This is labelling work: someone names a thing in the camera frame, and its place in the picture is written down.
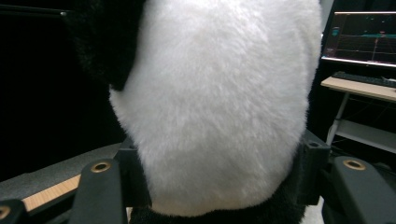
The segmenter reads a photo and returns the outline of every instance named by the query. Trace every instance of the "wooden desk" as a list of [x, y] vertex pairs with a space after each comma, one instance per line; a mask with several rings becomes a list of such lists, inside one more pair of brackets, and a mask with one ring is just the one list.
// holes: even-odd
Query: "wooden desk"
[[335, 135], [352, 139], [363, 144], [396, 153], [396, 133], [389, 133], [366, 125], [342, 119], [350, 94], [357, 94], [383, 101], [396, 102], [396, 89], [366, 83], [328, 77], [321, 82], [324, 87], [345, 93], [344, 99], [329, 131], [326, 143], [331, 146]]
[[379, 100], [396, 102], [396, 89], [394, 88], [343, 80], [335, 77], [326, 78], [321, 82], [321, 85], [335, 91], [344, 91]]

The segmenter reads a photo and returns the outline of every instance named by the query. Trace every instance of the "white fur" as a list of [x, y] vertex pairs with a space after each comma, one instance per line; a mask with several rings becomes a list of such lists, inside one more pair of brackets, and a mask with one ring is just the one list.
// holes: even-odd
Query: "white fur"
[[148, 0], [110, 102], [139, 147], [152, 209], [261, 203], [287, 176], [318, 65], [318, 0]]

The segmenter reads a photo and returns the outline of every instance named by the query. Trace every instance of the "dark background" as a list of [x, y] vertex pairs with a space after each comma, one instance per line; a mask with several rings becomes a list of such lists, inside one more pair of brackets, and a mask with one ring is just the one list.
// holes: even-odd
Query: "dark background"
[[[49, 9], [70, 3], [0, 2]], [[9, 12], [0, 12], [0, 181], [123, 141], [108, 86], [82, 72], [63, 19]]]
[[[73, 9], [72, 1], [65, 0], [0, 0], [0, 5]], [[391, 11], [396, 1], [335, 0], [335, 10]], [[0, 10], [0, 181], [121, 142], [125, 135], [108, 102], [108, 87], [82, 72], [62, 18], [11, 14]], [[320, 82], [339, 70], [368, 76], [396, 73], [320, 62], [310, 94], [308, 130], [323, 141], [343, 93]], [[395, 112], [394, 103], [354, 96], [344, 115], [396, 133]], [[337, 136], [334, 140], [341, 140], [336, 147], [362, 159], [396, 161], [392, 153]]]

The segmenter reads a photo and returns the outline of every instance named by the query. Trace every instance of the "keyboard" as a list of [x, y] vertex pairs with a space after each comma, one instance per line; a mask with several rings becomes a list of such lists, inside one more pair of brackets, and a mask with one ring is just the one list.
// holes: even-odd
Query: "keyboard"
[[346, 79], [350, 81], [363, 82], [377, 86], [396, 88], [396, 81], [390, 81], [383, 77], [365, 77], [365, 76], [353, 75], [345, 72], [336, 72], [332, 75], [332, 77]]

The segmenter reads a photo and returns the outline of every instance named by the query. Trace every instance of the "black fur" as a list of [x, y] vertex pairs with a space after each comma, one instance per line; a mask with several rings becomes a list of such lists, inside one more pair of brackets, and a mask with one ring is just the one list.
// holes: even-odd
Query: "black fur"
[[122, 91], [134, 65], [145, 0], [77, 0], [64, 18], [83, 69]]
[[215, 211], [200, 217], [169, 217], [148, 208], [134, 208], [130, 224], [298, 224], [304, 217], [306, 205], [297, 204], [304, 153], [300, 150], [293, 169], [269, 200], [241, 210]]

